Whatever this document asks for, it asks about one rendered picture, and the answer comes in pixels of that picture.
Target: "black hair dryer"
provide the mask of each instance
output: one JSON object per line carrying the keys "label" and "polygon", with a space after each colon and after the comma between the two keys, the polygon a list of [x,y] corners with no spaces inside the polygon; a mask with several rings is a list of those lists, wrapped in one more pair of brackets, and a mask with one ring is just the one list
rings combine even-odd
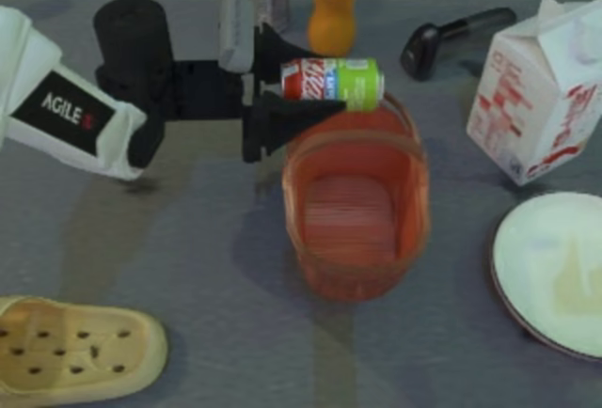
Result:
{"label": "black hair dryer", "polygon": [[516,23],[509,8],[493,8],[441,26],[421,25],[412,34],[400,56],[405,72],[417,81],[426,81],[435,73],[436,58],[443,42],[493,34]]}

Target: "carton top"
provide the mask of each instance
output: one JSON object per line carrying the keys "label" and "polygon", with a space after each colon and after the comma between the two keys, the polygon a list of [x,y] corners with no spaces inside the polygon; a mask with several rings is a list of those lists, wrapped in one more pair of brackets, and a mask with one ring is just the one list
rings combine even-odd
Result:
{"label": "carton top", "polygon": [[536,16],[499,35],[532,39],[563,91],[602,80],[602,0],[565,4],[542,0]]}

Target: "soda can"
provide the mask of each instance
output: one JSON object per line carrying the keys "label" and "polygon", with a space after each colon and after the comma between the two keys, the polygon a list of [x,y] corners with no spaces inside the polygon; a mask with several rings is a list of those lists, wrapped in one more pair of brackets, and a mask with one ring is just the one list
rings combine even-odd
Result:
{"label": "soda can", "polygon": [[385,76],[374,59],[301,58],[282,65],[287,100],[339,100],[347,111],[371,112],[385,95]]}

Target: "white plate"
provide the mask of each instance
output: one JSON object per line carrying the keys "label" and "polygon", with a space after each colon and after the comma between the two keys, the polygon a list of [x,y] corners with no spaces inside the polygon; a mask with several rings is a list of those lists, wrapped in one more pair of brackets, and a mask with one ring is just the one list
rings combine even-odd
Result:
{"label": "white plate", "polygon": [[602,358],[602,198],[560,192],[522,203],[499,226],[492,272],[536,337]]}

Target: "yellow shoe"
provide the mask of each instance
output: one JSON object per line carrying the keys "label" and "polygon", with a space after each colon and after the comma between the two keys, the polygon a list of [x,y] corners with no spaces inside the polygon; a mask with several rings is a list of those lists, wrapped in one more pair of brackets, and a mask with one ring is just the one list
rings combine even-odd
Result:
{"label": "yellow shoe", "polygon": [[129,309],[0,297],[0,407],[109,400],[161,374],[166,334]]}

